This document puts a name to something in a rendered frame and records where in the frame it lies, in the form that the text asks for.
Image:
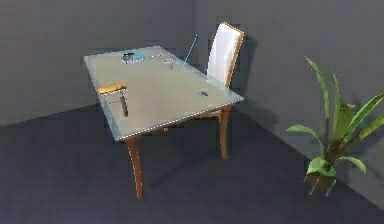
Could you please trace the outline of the glass table with wooden legs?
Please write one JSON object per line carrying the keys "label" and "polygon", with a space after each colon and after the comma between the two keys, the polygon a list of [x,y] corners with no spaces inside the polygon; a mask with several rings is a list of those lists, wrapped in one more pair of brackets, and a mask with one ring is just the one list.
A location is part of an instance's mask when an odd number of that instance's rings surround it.
{"label": "glass table with wooden legs", "polygon": [[[135,139],[186,120],[215,115],[219,119],[220,149],[227,153],[227,125],[231,107],[243,97],[160,46],[132,49],[144,61],[124,63],[126,51],[83,58],[116,142],[128,147],[136,195],[143,195],[142,171]],[[124,84],[125,90],[100,95],[98,88]],[[205,91],[208,96],[197,93]]]}

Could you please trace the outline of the thin blue stick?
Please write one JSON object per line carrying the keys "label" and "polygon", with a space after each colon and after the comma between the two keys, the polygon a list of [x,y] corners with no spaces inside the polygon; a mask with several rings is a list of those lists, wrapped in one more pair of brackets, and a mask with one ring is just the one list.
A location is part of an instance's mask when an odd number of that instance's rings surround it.
{"label": "thin blue stick", "polygon": [[195,34],[193,42],[192,42],[192,44],[191,44],[191,46],[190,46],[190,48],[189,48],[189,50],[188,50],[188,52],[187,52],[187,54],[186,54],[186,56],[184,58],[183,65],[188,63],[189,57],[190,57],[190,55],[191,55],[191,53],[192,53],[192,51],[193,51],[193,49],[194,49],[198,39],[199,39],[199,35]]}

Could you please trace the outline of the blue and black flat object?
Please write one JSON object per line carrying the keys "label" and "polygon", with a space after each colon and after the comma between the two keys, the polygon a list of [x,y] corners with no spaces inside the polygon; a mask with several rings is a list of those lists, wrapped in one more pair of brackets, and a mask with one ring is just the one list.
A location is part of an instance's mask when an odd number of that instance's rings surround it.
{"label": "blue and black flat object", "polygon": [[141,53],[124,53],[122,55],[122,61],[126,64],[144,61],[145,57]]}

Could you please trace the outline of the green house plant in pot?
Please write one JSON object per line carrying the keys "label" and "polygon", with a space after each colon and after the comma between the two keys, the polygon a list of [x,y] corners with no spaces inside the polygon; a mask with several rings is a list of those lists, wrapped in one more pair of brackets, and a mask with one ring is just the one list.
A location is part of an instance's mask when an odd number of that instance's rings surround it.
{"label": "green house plant in pot", "polygon": [[364,140],[377,129],[384,126],[383,113],[355,134],[355,131],[364,119],[384,101],[384,92],[375,95],[360,109],[356,109],[354,104],[341,101],[338,79],[336,74],[331,72],[330,77],[332,79],[332,87],[334,88],[334,112],[332,113],[333,122],[330,122],[329,91],[325,82],[327,74],[322,72],[314,61],[308,57],[305,57],[305,59],[310,66],[310,70],[316,75],[323,93],[326,127],[324,140],[321,140],[312,128],[301,124],[292,125],[286,131],[310,134],[318,142],[321,154],[310,160],[303,182],[307,183],[310,187],[309,195],[312,195],[315,191],[320,191],[324,192],[325,196],[328,197],[337,183],[336,165],[339,161],[349,161],[363,174],[367,173],[367,166],[364,162],[356,157],[347,156],[346,153],[354,144]]}

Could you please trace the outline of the white chair with wooden frame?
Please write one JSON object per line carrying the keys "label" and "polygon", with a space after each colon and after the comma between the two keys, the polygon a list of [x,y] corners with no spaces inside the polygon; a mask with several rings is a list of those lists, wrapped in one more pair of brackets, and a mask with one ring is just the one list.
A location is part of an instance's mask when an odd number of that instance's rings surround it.
{"label": "white chair with wooden frame", "polygon": [[244,32],[227,22],[218,26],[208,58],[208,77],[230,86],[243,38]]}

